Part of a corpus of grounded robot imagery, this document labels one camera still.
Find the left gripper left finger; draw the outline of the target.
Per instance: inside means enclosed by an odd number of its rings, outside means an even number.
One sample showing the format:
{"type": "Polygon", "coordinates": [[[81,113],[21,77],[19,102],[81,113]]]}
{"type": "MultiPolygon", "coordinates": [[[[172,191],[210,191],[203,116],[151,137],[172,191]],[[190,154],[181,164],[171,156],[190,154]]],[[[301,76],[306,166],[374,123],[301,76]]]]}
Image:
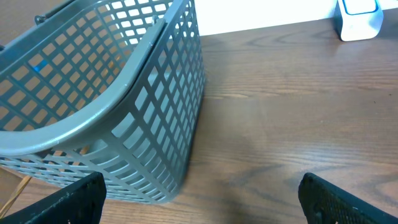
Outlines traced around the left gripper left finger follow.
{"type": "Polygon", "coordinates": [[[99,224],[106,198],[103,174],[90,175],[1,219],[3,224],[99,224]]]}

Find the grey plastic basket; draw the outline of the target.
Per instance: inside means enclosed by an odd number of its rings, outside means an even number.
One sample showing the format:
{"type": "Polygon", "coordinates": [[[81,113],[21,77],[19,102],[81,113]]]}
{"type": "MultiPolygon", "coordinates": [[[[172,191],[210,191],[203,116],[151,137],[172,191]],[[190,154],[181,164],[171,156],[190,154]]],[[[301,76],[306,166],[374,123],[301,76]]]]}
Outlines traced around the grey plastic basket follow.
{"type": "Polygon", "coordinates": [[[1,48],[1,165],[172,201],[205,87],[194,0],[67,1],[35,22],[1,48]]]}

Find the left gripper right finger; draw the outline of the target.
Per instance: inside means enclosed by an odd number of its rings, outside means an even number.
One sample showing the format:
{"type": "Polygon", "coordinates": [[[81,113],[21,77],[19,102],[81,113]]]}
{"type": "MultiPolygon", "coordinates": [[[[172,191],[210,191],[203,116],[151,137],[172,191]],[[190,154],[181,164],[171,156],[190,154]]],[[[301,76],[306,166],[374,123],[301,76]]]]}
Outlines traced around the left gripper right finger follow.
{"type": "Polygon", "coordinates": [[[311,172],[300,182],[298,199],[309,224],[397,224],[397,217],[311,172]]]}

